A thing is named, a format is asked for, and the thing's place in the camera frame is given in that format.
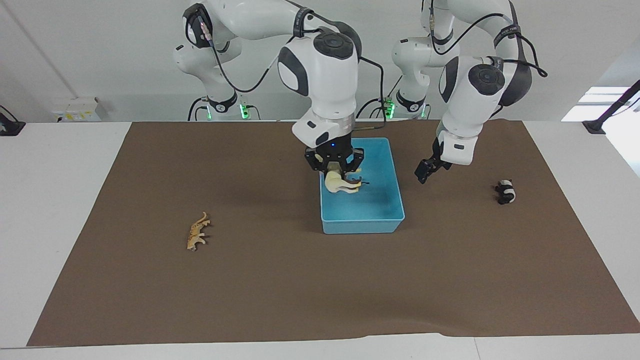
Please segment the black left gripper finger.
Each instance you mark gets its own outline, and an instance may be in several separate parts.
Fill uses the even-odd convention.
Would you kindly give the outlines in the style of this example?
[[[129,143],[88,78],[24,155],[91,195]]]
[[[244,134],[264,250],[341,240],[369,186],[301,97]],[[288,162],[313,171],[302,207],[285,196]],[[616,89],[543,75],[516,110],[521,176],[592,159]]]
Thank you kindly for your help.
[[[436,159],[421,159],[414,171],[418,182],[425,184],[427,179],[438,171],[438,164]]]

